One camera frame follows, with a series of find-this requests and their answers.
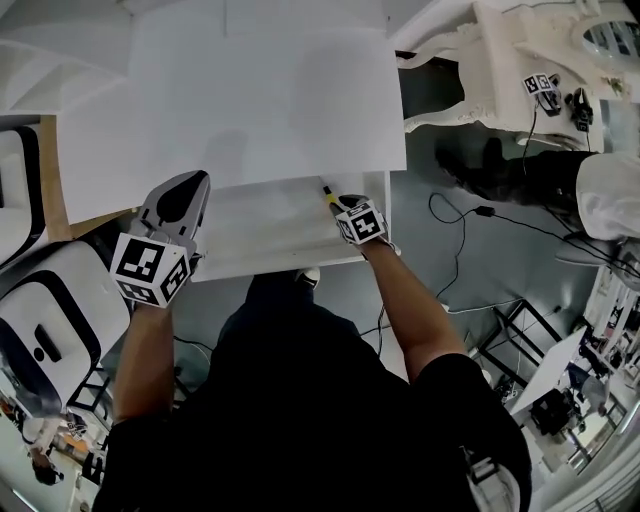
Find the person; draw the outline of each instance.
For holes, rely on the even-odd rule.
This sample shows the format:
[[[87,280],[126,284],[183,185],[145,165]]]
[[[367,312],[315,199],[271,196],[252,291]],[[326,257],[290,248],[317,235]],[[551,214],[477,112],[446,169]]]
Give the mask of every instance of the person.
[[[528,510],[524,437],[444,309],[387,244],[360,248],[409,383],[385,369],[353,322],[313,303],[317,269],[280,272],[254,277],[221,330],[206,382],[172,413],[171,311],[139,305],[93,510],[338,502],[478,510],[472,455],[507,468],[519,510]]]
[[[59,427],[60,418],[27,418],[22,426],[22,439],[29,450],[33,472],[43,485],[51,486],[64,480],[64,474],[49,458]]]
[[[500,139],[484,148],[482,168],[436,151],[458,186],[489,201],[540,206],[598,240],[640,238],[640,159],[626,153],[544,151],[506,160]]]
[[[585,398],[589,400],[589,409],[585,417],[596,411],[600,416],[606,416],[611,380],[607,380],[607,384],[605,385],[574,363],[569,363],[567,372],[569,374],[571,387],[578,392],[578,399],[580,399],[581,402],[584,402]]]

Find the glove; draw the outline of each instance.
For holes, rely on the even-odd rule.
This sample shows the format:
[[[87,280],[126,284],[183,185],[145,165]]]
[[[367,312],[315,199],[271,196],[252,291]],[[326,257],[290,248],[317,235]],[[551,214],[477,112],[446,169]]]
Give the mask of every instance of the glove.
[[[396,251],[396,246],[389,240],[389,225],[371,199],[358,194],[347,194],[338,199],[347,209],[332,202],[331,211],[334,213],[340,235],[348,244],[359,248],[365,242],[378,240]],[[375,232],[378,232],[378,235],[371,237]]]

